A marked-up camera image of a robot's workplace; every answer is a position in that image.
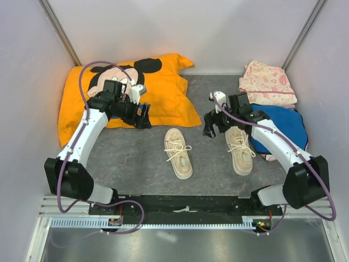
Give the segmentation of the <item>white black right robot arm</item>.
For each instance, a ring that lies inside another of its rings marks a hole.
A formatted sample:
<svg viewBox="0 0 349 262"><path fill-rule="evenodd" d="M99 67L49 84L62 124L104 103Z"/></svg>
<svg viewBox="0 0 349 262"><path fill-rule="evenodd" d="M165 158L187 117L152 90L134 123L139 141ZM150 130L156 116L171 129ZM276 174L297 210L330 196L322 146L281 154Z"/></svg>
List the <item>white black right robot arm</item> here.
<svg viewBox="0 0 349 262"><path fill-rule="evenodd" d="M262 110L253 110L247 95L226 96L223 92L210 93L215 108L205 114L203 134L214 138L214 128L220 133L237 126L261 143L281 164L287 175L282 185L267 186L252 193L251 211L264 214L271 205L286 204L300 209L329 194L328 163L314 157L293 143Z"/></svg>

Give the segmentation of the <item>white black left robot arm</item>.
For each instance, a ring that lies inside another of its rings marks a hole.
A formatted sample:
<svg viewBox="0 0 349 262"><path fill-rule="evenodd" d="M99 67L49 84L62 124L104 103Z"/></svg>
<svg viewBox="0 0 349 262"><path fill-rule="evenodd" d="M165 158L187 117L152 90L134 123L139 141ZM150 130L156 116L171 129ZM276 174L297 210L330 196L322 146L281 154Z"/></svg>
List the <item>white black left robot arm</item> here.
<svg viewBox="0 0 349 262"><path fill-rule="evenodd" d="M56 158L48 158L44 164L52 194L101 203L101 209L108 215L118 212L117 191L97 184L86 165L99 134L113 116L137 129L151 128L150 104L140 104L146 91L142 84L127 88L116 80L106 80L103 90L87 100L81 121L68 144Z"/></svg>

